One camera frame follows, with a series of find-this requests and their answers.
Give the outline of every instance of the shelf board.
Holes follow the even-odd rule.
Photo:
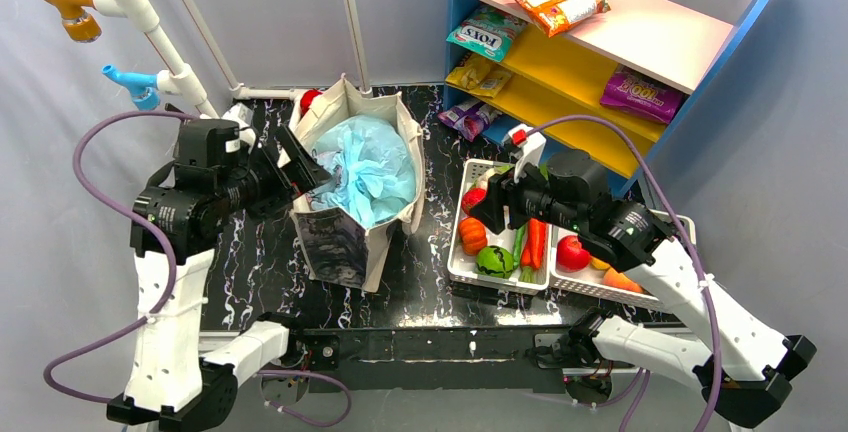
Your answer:
[[[653,143],[665,131],[663,124],[600,104],[618,63],[573,42],[551,40],[536,27],[518,36],[500,65]]]
[[[530,21],[514,0],[480,0]],[[611,10],[562,36],[687,94],[733,26],[668,0],[609,0]]]
[[[531,127],[566,115],[597,116],[520,75],[513,76],[495,98],[476,98]],[[615,132],[600,124],[569,122],[545,130],[545,135],[571,148],[585,150],[593,159],[622,177],[630,177],[636,171],[636,159],[624,142]],[[652,145],[648,140],[634,137],[632,133],[627,135],[642,155],[648,153]]]

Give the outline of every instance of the blue pipe fitting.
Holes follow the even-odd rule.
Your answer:
[[[112,82],[125,87],[138,110],[153,110],[159,106],[159,93],[156,92],[156,75],[120,72],[114,65],[103,67],[103,75]]]

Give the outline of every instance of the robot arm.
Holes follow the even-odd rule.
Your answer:
[[[792,389],[789,381],[807,367],[815,346],[763,324],[711,279],[699,283],[692,259],[669,227],[642,204],[613,200],[606,169],[585,152],[554,155],[545,178],[536,167],[544,139],[525,131],[524,126],[510,131],[520,145],[518,164],[489,179],[485,199],[470,215],[499,233],[507,226],[507,206],[510,228],[535,218],[575,231],[594,257],[649,290],[700,339],[669,337],[590,311],[559,341],[560,356],[571,354],[584,365],[628,362],[699,389],[706,399],[713,386],[713,347],[701,289],[709,287],[723,358],[716,412],[754,427],[780,408]]]
[[[230,216],[242,209],[254,219],[278,215],[330,178],[288,128],[281,128],[277,139],[289,157],[281,167],[277,152],[256,142],[237,115],[188,122],[180,129],[170,165],[174,186],[160,185],[170,172],[166,166],[136,199],[134,212],[158,225],[173,246],[177,275],[170,300],[150,315],[168,281],[168,259],[155,237],[133,224],[138,313],[148,320],[137,333],[124,393],[107,407],[110,420],[128,425],[158,420],[162,431],[213,428],[226,419],[238,387],[286,355],[292,324],[265,314],[227,345],[198,357],[206,276]]]

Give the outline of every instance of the orange nozzle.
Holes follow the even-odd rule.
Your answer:
[[[77,42],[91,42],[100,37],[100,26],[83,7],[94,7],[94,0],[44,0],[59,10],[62,26]]]

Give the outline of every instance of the black marble table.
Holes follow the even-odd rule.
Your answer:
[[[452,283],[446,256],[463,163],[468,158],[507,160],[497,146],[462,139],[443,126],[441,87],[379,87],[375,95],[403,92],[424,129],[426,205],[418,232],[393,237],[380,289],[373,294],[310,281],[288,214],[256,223],[236,214],[222,234],[207,281],[205,331],[237,331],[265,311],[298,316],[304,328],[491,327],[569,324],[591,306],[635,322],[673,317],[580,294],[549,289],[536,297]],[[288,120],[289,101],[246,102],[255,111],[260,140]]]

